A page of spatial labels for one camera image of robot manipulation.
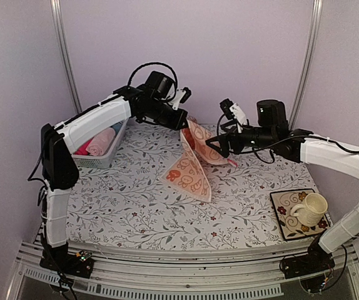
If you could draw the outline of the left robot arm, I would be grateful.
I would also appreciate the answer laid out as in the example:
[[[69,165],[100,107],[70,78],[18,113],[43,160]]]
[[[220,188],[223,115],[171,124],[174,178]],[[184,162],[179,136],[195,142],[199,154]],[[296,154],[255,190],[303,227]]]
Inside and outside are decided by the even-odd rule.
[[[105,100],[55,126],[41,128],[41,152],[36,163],[42,168],[38,193],[43,232],[42,268],[55,271],[60,280],[69,275],[89,278],[94,266],[91,253],[68,252],[66,220],[71,191],[79,179],[72,155],[102,130],[134,118],[138,123],[181,130],[187,126],[187,112],[181,109],[191,96],[187,87],[178,88],[177,77],[153,71],[138,87],[127,84]]]

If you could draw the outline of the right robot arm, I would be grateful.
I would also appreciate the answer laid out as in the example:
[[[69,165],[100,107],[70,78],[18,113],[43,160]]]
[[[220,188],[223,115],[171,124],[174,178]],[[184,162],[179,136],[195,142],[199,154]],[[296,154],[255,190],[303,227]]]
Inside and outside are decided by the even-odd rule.
[[[271,155],[287,161],[323,167],[359,181],[359,146],[323,137],[305,129],[290,129],[285,105],[276,99],[256,104],[258,124],[252,126],[240,106],[224,99],[220,109],[227,122],[217,124],[216,136],[206,145],[224,157],[231,154]],[[309,245],[306,254],[285,257],[280,270],[287,279],[334,267],[333,253],[359,237],[359,203]]]

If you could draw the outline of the orange patterned towel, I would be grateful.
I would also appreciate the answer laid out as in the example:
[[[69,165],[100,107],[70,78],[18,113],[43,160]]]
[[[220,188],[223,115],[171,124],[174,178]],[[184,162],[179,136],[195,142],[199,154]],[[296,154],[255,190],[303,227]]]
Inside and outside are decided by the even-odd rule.
[[[163,173],[160,180],[195,200],[210,203],[212,188],[202,164],[237,167],[237,163],[206,145],[206,140],[213,137],[211,131],[199,125],[193,117],[186,118],[186,121],[188,127],[179,132],[182,156]]]

